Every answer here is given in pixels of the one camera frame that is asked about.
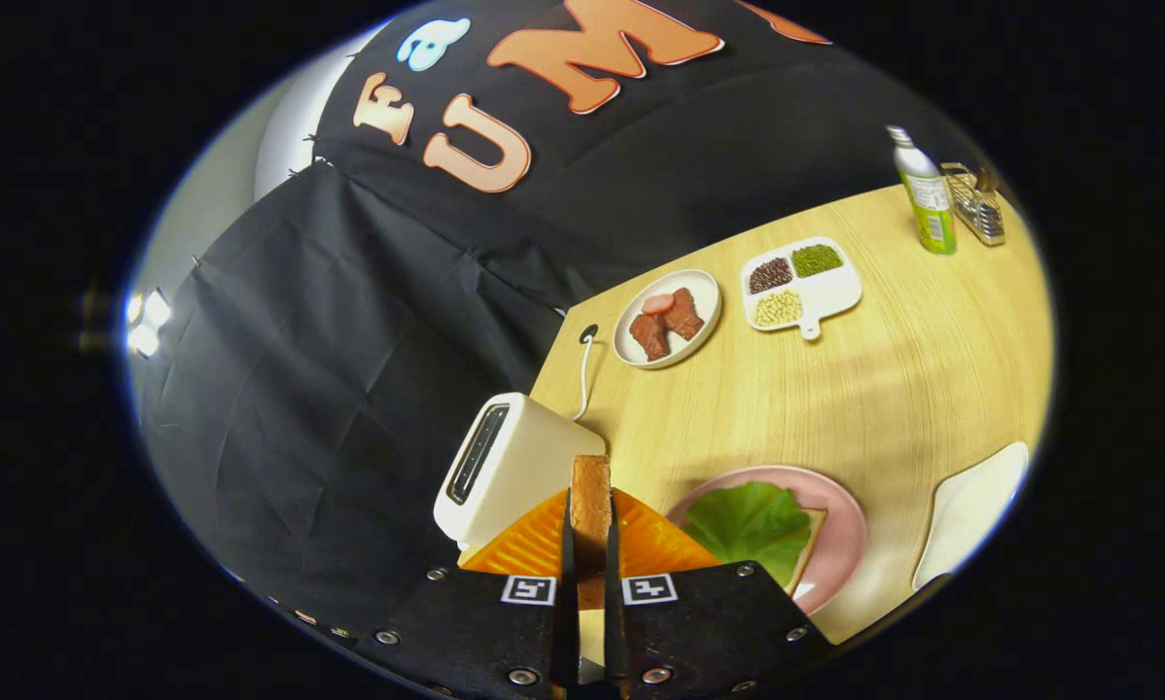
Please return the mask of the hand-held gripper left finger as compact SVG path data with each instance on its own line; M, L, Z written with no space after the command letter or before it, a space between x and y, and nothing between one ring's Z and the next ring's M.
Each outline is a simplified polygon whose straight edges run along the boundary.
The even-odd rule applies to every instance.
M569 489L466 563L428 571L369 636L369 660L439 699L555 699L578 677Z

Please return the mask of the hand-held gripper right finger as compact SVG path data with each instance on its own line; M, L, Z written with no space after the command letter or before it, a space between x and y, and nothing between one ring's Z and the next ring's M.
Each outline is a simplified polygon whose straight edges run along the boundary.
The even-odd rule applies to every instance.
M605 673L622 699L751 699L832 660L834 646L757 561L645 573L656 510L613 492Z

